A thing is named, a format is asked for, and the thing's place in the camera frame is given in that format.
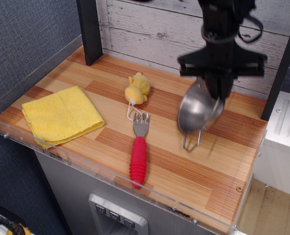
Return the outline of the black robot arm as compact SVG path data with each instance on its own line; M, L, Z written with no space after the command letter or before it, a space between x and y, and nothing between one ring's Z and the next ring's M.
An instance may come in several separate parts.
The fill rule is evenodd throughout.
M238 76L263 76L267 56L240 47L240 24L245 19L263 31L262 23L250 15L253 0L200 0L203 14L201 36L206 46L178 57L182 76L200 76L214 99L230 96Z

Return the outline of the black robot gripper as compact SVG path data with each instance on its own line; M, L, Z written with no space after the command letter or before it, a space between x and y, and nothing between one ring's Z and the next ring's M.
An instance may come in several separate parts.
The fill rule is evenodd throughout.
M208 43L200 50L178 57L181 76L204 75L212 98L225 100L230 96L234 76L263 76L268 56L240 47L235 41ZM230 72L218 75L212 72Z

